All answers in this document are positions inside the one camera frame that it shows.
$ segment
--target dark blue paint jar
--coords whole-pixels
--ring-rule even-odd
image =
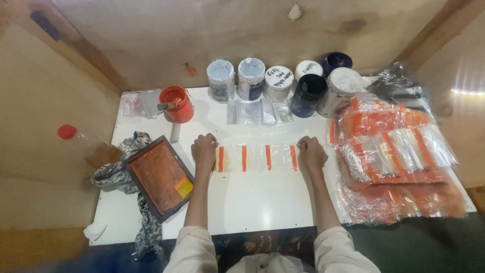
[[[295,116],[308,118],[315,113],[318,102],[327,91],[327,82],[322,76],[303,75],[296,85],[290,109]]]
[[[349,55],[342,52],[332,52],[323,61],[323,76],[325,78],[336,68],[352,68],[354,62]]]

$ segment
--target orange paint jar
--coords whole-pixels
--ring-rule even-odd
[[[194,116],[194,108],[190,103],[187,91],[180,86],[172,85],[162,90],[159,101],[160,103],[175,102],[177,104],[177,108],[166,111],[175,123],[186,123]]]

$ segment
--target wooden enclosure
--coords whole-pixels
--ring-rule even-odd
[[[295,4],[302,16],[291,21]],[[60,125],[109,141],[122,91],[206,86],[215,59],[237,67],[257,57],[267,68],[294,69],[342,51],[363,75],[408,62],[430,90],[462,183],[483,205],[485,96],[451,89],[485,91],[484,9],[482,0],[0,1],[0,271],[69,258],[87,245],[82,230],[99,189],[93,170],[57,137]],[[46,19],[42,27],[34,12]]]

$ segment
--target red bottle cap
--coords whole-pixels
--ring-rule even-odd
[[[76,135],[76,128],[69,124],[64,124],[63,126],[57,129],[57,135],[60,136],[62,139],[71,139]]]

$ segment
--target person's right hand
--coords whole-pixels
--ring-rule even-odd
[[[328,156],[316,137],[304,136],[296,146],[300,149],[300,157],[307,171],[323,169]]]
[[[191,146],[195,168],[200,170],[212,170],[215,162],[215,148],[219,143],[211,133],[206,136],[199,135]]]

